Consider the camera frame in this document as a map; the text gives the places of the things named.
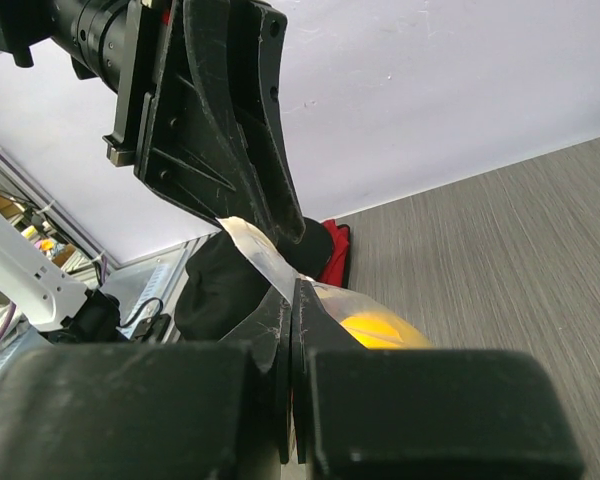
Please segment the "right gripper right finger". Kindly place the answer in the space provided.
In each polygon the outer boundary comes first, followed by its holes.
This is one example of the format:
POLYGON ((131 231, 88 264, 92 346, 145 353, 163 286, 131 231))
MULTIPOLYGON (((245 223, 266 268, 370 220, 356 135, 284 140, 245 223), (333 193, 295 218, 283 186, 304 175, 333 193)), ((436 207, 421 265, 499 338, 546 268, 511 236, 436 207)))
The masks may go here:
POLYGON ((554 385, 517 351, 368 349, 299 288, 292 313, 298 459, 311 479, 579 479, 554 385))

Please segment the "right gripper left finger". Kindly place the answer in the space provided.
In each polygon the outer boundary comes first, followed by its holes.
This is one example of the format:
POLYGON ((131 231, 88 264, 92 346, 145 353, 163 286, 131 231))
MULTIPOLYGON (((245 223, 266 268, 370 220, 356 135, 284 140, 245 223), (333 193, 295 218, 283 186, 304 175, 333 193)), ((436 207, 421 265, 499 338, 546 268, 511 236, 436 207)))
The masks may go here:
POLYGON ((277 479, 291 308, 270 290, 218 342, 52 346, 0 380, 0 479, 277 479))

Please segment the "clear dotted zip bag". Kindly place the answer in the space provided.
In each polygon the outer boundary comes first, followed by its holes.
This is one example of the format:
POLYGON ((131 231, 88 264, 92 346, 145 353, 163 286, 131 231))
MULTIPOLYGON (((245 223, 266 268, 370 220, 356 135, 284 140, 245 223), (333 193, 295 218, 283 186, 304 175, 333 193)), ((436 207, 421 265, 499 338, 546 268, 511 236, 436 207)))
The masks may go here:
POLYGON ((367 311, 393 313, 399 317, 367 295, 320 283, 299 273, 283 258, 267 236, 246 220, 232 216, 222 218, 220 225, 229 234, 238 251, 290 305, 300 304, 299 288, 307 286, 311 293, 317 295, 317 305, 326 313, 327 321, 338 325, 357 343, 359 342, 340 325, 346 317, 367 311))

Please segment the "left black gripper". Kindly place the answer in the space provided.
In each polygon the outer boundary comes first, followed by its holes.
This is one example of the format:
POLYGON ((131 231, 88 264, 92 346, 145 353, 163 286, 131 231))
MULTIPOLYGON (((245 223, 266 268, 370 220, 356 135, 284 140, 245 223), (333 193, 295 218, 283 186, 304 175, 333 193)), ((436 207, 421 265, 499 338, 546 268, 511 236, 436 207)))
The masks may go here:
POLYGON ((30 46, 52 39, 79 79, 116 93, 107 156, 139 165, 158 197, 297 243, 279 99, 287 24, 264 1, 12 1, 9 47, 30 67, 30 46))

